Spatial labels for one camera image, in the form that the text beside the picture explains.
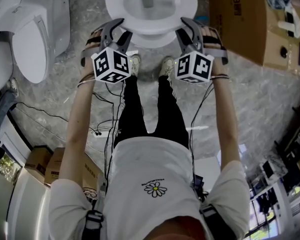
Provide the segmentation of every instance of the toilet lid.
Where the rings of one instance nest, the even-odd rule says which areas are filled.
[[[32,83],[46,77],[49,65],[47,32],[44,23],[31,20],[12,37],[15,61],[22,74]]]
[[[105,0],[106,8],[112,19],[124,18],[121,28],[140,35],[161,35],[184,26],[181,17],[193,18],[197,12],[198,0],[175,0],[172,16],[145,20],[131,15],[124,6],[124,0]]]

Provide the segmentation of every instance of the person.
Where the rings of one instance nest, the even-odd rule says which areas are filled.
[[[98,40],[101,32],[91,38]],[[216,37],[209,28],[203,36]],[[89,43],[86,49],[100,45]],[[206,47],[220,47],[209,44]],[[173,95],[170,74],[174,60],[166,57],[158,82],[158,123],[148,133],[137,88],[141,58],[132,57],[132,75],[125,80],[124,109],[114,141],[111,178],[102,212],[108,240],[212,240],[209,226],[200,214],[200,201],[191,188],[193,164],[189,135]],[[93,71],[91,59],[81,78]],[[212,74],[225,74],[216,58]],[[238,151],[238,124],[227,79],[213,80],[216,123],[221,148],[221,173],[204,201],[212,205],[225,224],[243,239],[249,225],[249,187]],[[50,235],[56,240],[81,239],[86,214],[92,209],[82,191],[82,162],[90,122],[94,82],[77,90],[67,128],[59,179],[51,185]]]
[[[5,119],[9,109],[16,102],[19,97],[18,83],[15,78],[9,80],[6,87],[2,89],[3,95],[0,96],[0,126]]]

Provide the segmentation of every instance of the flower logo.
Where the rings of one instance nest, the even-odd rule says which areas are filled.
[[[167,191],[166,187],[160,186],[160,182],[150,183],[145,186],[144,191],[146,191],[149,195],[152,195],[153,198],[162,197]]]

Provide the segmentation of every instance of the gray floor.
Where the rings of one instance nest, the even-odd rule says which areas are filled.
[[[208,0],[199,0],[197,15],[207,15],[208,7]],[[70,18],[69,48],[56,58],[55,66],[45,81],[39,84],[28,82],[17,67],[13,73],[19,82],[20,101],[64,118],[69,118],[76,94],[81,70],[80,52],[89,33],[110,20],[105,0],[70,0]],[[154,69],[163,57],[171,55],[176,58],[181,51],[176,41],[159,49],[138,48],[131,44],[129,51],[134,50],[138,50],[142,57],[138,87],[145,124],[148,131],[152,132],[158,120],[158,82],[157,71]],[[291,107],[300,103],[300,77],[288,72],[262,68],[233,53],[229,53],[229,61],[231,89],[239,122],[239,143],[245,144],[247,148],[242,161],[249,175],[253,173],[261,158],[271,153],[274,140],[280,139],[293,114]],[[190,127],[208,85],[190,85],[175,79],[172,82],[186,127]],[[110,88],[119,94],[122,85],[112,85]],[[94,90],[115,102],[117,109],[119,98],[110,95],[103,83],[97,82]],[[48,145],[52,149],[65,145],[67,123],[62,119],[49,117],[22,104],[18,104],[12,114],[32,145]],[[98,123],[111,117],[111,107],[93,98],[91,127],[96,127]],[[195,158],[216,156],[220,146],[213,92],[197,116],[195,127],[197,126],[205,129],[194,131]],[[86,152],[102,168],[105,141],[105,138],[94,138],[89,134],[86,147]]]

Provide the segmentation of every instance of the backpack strap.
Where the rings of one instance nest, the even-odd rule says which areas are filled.
[[[106,182],[101,178],[100,189],[97,192],[97,201],[92,210],[85,216],[85,227],[82,233],[82,240],[107,240],[107,225],[102,212],[106,196]]]
[[[213,205],[210,204],[204,208],[201,207],[200,213],[202,214],[205,223],[213,235],[214,240],[237,240],[236,234],[226,224],[224,219],[220,216]]]

